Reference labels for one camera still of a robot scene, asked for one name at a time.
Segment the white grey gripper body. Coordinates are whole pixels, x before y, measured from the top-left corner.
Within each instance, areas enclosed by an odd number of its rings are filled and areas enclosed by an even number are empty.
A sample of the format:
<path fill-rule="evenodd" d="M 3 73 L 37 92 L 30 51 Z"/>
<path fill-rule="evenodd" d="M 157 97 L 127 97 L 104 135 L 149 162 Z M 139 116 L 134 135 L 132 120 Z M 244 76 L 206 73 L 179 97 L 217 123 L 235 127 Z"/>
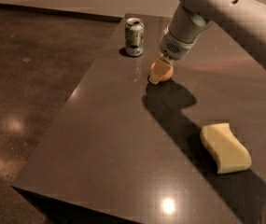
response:
<path fill-rule="evenodd" d="M 179 4 L 164 29 L 160 42 L 161 55 L 170 61 L 184 59 L 195 46 L 201 33 L 212 24 L 212 21 L 188 11 Z"/>

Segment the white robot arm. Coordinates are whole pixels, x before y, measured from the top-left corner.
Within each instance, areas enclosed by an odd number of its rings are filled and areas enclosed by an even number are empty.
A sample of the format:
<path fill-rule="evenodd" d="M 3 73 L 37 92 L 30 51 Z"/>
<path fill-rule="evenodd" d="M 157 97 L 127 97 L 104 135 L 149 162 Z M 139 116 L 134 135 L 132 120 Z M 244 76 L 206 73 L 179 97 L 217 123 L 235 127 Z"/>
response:
<path fill-rule="evenodd" d="M 161 56 L 148 80 L 160 83 L 173 62 L 186 57 L 213 23 L 266 70 L 266 5 L 256 0 L 179 0 L 160 42 Z"/>

